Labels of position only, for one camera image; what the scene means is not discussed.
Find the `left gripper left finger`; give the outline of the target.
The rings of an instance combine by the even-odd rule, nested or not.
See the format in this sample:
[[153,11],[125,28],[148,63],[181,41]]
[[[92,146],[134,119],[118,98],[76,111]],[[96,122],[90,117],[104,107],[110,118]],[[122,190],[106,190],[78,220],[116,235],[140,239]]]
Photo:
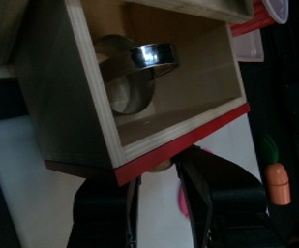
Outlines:
[[122,186],[86,179],[72,204],[65,248],[137,248],[140,179]]

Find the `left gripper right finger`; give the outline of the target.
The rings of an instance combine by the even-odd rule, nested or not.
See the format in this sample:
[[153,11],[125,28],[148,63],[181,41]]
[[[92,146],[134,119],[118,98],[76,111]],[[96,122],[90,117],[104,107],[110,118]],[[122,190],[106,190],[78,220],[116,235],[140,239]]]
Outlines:
[[285,248],[266,213],[258,179],[192,146],[173,157],[190,219],[193,248]]

